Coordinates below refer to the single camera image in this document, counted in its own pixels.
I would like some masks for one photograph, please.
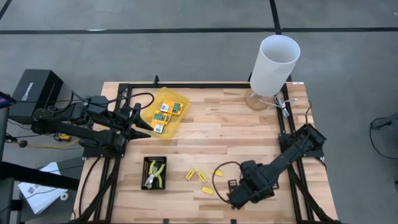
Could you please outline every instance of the yellow plastic container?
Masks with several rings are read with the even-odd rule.
[[[181,120],[183,117],[186,115],[186,113],[189,110],[190,106],[190,100],[182,95],[179,95],[178,93],[174,92],[173,90],[163,87],[161,88],[156,96],[153,104],[151,104],[143,114],[141,115],[141,118],[148,124],[152,122],[152,118],[154,117],[154,114],[156,111],[160,110],[160,107],[162,106],[163,102],[165,100],[170,100],[174,101],[176,103],[183,103],[183,107],[181,110],[180,115],[173,115],[170,118],[170,121],[167,123],[166,126],[163,128],[162,134],[152,132],[154,136],[161,137],[163,139],[169,139],[173,136],[175,130],[177,130]]]

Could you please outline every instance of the lamp base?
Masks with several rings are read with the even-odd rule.
[[[272,105],[275,104],[275,99],[273,96],[260,96],[252,89],[249,89],[244,97],[244,102],[246,103],[246,106],[248,106],[248,108],[254,111],[262,111],[267,108],[273,108],[274,106]]]

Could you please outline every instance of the white lamp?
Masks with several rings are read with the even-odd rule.
[[[265,38],[254,64],[251,89],[246,93],[247,106],[252,110],[263,110],[267,103],[274,105],[274,95],[283,87],[299,57],[300,47],[290,37],[272,35]]]

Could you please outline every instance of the white lampshade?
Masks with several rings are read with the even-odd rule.
[[[292,73],[300,47],[293,39],[284,35],[272,35],[260,45],[250,86],[261,96],[274,96],[283,87]]]

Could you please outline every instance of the wooden table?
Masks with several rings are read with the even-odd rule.
[[[102,95],[108,99],[117,97],[118,82],[106,82]],[[303,83],[287,83],[289,97],[297,98],[292,103],[295,126],[305,123],[308,99]],[[133,89],[134,93],[151,92],[158,88]],[[201,192],[201,187],[213,188],[211,181],[203,184],[195,174],[185,180],[190,169],[202,170],[211,180],[211,169],[227,161],[243,162],[254,159],[270,163],[280,154],[277,135],[280,128],[277,111],[270,107],[264,111],[253,111],[244,102],[248,89],[235,88],[176,88],[176,92],[191,101],[190,111],[183,119],[172,139],[158,138],[131,141],[121,161],[118,186],[114,201],[112,223],[295,223],[292,196],[287,171],[279,177],[280,189],[275,197],[257,204],[247,203],[240,210],[222,202],[216,194]],[[132,99],[132,104],[145,105],[147,96]],[[313,123],[311,112],[308,120]],[[167,156],[167,189],[142,191],[142,162],[145,156]],[[94,158],[85,162],[81,179],[84,180]],[[93,169],[84,191],[83,210],[90,204],[98,191],[103,160]],[[337,219],[325,168],[315,159],[303,159],[308,188],[322,209]],[[227,180],[239,179],[240,171],[234,164],[222,168],[223,177],[216,177],[216,186],[221,195],[228,191]],[[306,218],[301,193],[300,206]],[[101,219],[104,219],[108,196],[104,197]],[[78,198],[74,211],[78,213]]]

